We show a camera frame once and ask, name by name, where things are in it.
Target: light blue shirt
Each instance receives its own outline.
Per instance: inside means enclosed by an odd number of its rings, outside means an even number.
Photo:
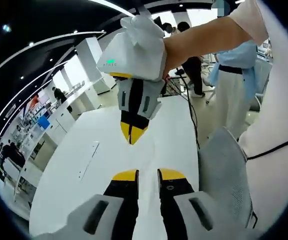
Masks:
[[[219,67],[229,66],[241,68],[246,99],[252,99],[257,89],[257,77],[255,74],[255,62],[257,59],[257,45],[252,40],[242,43],[237,48],[229,51],[221,51],[216,54],[218,62],[214,65],[212,72],[208,76],[209,82],[216,86],[219,80]]]

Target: white pants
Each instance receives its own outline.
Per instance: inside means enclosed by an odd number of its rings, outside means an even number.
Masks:
[[[243,124],[251,104],[251,99],[245,99],[243,75],[220,70],[215,94],[216,125],[226,127],[237,139],[243,132]]]

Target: human hand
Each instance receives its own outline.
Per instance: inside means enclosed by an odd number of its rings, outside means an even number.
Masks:
[[[181,51],[180,41],[181,40],[177,37],[177,35],[164,38],[164,45],[167,56],[165,69],[163,72],[163,79],[166,79],[170,70],[179,67],[189,58],[186,56],[186,54],[184,54],[184,51]]]

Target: white table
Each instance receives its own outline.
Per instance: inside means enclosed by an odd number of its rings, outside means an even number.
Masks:
[[[182,172],[199,189],[194,127],[186,100],[161,99],[162,107],[135,145],[125,140],[118,107],[85,112],[67,133],[46,166],[30,212],[32,236],[53,233],[66,224],[70,212],[95,194],[103,194],[119,172],[139,169],[139,213],[133,239],[167,239],[160,214],[157,169]],[[92,157],[92,145],[98,148]],[[83,178],[79,172],[89,166]]]

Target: black belt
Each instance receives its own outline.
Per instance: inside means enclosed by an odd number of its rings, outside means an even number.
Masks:
[[[227,72],[227,73],[232,73],[232,74],[243,74],[242,73],[242,68],[239,67],[232,67],[232,66],[223,66],[219,65],[219,70]]]

